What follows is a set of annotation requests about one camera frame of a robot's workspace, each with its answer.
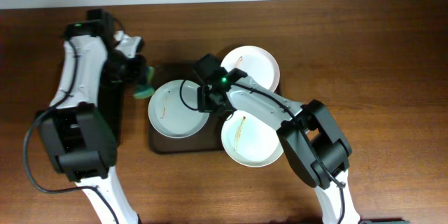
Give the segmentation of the green scrubbing sponge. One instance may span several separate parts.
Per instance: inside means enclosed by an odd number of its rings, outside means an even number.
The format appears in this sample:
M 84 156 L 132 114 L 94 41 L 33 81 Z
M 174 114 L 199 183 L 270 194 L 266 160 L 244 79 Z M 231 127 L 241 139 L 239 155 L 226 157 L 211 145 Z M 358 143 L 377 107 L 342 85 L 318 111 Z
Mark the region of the green scrubbing sponge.
M 134 87 L 135 99 L 146 99 L 154 94 L 155 89 L 151 84 L 154 75 L 155 69 L 152 66 L 147 66 L 145 68 L 144 74 L 139 78 L 137 84 Z

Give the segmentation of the white plate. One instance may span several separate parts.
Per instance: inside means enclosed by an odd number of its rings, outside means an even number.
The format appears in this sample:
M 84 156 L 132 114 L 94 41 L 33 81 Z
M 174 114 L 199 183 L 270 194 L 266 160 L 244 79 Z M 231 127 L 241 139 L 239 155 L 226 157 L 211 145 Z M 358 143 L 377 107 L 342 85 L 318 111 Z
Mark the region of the white plate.
M 195 111 L 199 85 L 173 80 L 159 87 L 150 98 L 148 117 L 153 128 L 165 137 L 182 139 L 198 133 L 209 113 Z
M 284 153 L 275 130 L 245 111 L 235 111 L 223 123 L 220 138 L 225 152 L 247 167 L 264 167 Z
M 220 63 L 227 71 L 245 71 L 259 85 L 275 91 L 279 86 L 280 69 L 275 58 L 265 49 L 244 45 L 231 50 Z

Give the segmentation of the white plate top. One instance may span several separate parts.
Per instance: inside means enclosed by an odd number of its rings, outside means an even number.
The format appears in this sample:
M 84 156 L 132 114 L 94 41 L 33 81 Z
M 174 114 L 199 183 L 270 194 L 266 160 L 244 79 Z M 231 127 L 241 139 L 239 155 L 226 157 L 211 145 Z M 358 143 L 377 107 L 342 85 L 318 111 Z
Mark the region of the white plate top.
M 245 71 L 259 85 L 275 91 L 279 86 L 280 69 L 275 58 L 265 49 L 244 45 L 231 50 L 220 63 L 227 71 Z

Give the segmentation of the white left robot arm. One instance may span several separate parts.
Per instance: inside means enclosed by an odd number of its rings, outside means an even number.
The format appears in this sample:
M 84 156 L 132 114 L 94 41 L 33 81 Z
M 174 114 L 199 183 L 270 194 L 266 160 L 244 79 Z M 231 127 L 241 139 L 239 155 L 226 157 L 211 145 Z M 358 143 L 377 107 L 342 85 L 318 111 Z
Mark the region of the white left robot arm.
M 112 22 L 69 24 L 57 92 L 34 123 L 53 168 L 82 190 L 103 223 L 140 223 L 118 180 L 119 141 L 105 112 L 118 112 L 125 84 L 148 80 L 141 38 L 122 34 Z

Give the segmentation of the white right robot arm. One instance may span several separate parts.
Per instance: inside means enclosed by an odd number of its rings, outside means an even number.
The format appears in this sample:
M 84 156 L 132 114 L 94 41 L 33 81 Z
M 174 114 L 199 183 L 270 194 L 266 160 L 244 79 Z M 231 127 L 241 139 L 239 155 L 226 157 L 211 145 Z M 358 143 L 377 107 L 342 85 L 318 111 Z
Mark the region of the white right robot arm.
M 291 101 L 259 85 L 246 72 L 194 69 L 201 112 L 245 111 L 272 128 L 290 168 L 313 188 L 324 223 L 359 223 L 348 186 L 347 138 L 325 105 Z

